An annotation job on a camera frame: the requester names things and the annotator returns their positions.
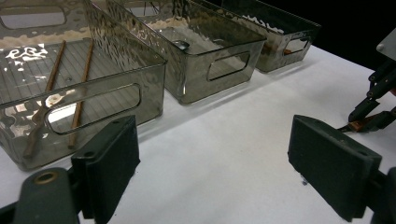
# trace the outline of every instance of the textured plastic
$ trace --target textured plastic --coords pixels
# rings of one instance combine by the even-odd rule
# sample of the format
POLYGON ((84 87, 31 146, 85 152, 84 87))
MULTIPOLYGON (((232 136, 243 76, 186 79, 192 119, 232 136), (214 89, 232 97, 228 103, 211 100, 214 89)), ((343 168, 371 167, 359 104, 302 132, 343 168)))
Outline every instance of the textured plastic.
POLYGON ((113 18, 167 60, 165 88, 183 105, 249 81, 266 39, 190 0, 147 2, 157 4, 143 9, 151 15, 128 7, 142 1, 106 2, 113 18))
POLYGON ((257 0, 222 0, 221 6, 193 1, 267 38, 256 64, 264 73, 302 61, 321 27, 257 0))
POLYGON ((142 124, 162 114, 166 60, 91 2, 3 1, 0 8, 2 25, 9 16, 64 16, 57 25, 0 27, 0 147, 22 170, 74 153, 113 119, 135 115, 142 124), (63 40, 54 85, 46 90, 63 40))

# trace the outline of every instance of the copper rod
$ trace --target copper rod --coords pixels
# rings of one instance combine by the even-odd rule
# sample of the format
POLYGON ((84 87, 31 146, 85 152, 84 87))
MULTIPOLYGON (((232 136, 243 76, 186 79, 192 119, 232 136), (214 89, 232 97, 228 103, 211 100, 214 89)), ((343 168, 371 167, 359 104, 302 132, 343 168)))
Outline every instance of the copper rod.
MULTIPOLYGON (((88 74, 90 73, 92 50, 93 50, 93 39, 91 39, 91 44, 88 50, 87 61, 85 62, 84 74, 81 78, 81 82, 85 82, 88 79, 88 74)), ((75 129, 79 126, 79 118, 81 117, 81 112, 82 112, 82 101, 76 104, 75 115, 73 117, 73 122, 72 122, 72 129, 75 129)), ((76 139, 77 139, 76 133, 70 133, 68 148, 74 148, 76 144, 76 139)))
MULTIPOLYGON (((66 41, 63 41, 61 48, 58 51, 55 64, 53 65, 51 73, 49 75, 49 81, 47 82, 45 92, 51 91, 53 88, 56 75, 58 74, 59 64, 61 63, 62 56, 64 55, 65 45, 66 45, 66 41)), ((27 147, 23 151, 23 157, 25 159, 31 159, 38 150, 36 145, 38 142, 38 137, 40 137, 41 131, 44 127, 44 117, 48 110, 49 109, 46 106, 46 101, 45 99, 43 99, 40 108, 38 108, 37 112, 35 112, 35 114, 32 116, 32 122, 35 124, 35 127, 29 133, 27 140, 27 147)))

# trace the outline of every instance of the white table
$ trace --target white table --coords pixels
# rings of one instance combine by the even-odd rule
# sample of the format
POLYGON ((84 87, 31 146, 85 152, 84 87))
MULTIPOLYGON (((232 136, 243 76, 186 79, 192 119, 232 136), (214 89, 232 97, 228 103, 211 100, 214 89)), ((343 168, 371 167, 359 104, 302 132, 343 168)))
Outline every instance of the white table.
MULTIPOLYGON (((138 127, 141 163, 110 223, 262 224, 346 223, 304 186, 288 161, 293 115, 334 128, 368 91, 372 70, 311 47, 301 63, 193 105, 166 92, 163 115, 138 127)), ((388 93, 373 112, 390 110, 388 93)), ((375 133, 348 135, 383 156, 380 170, 396 166, 396 123, 375 133)), ((70 167, 69 159, 50 165, 70 167)), ((0 150, 0 206, 18 200, 20 171, 0 150)), ((369 223, 373 212, 353 223, 369 223)), ((82 223, 93 223, 83 220, 82 223)))

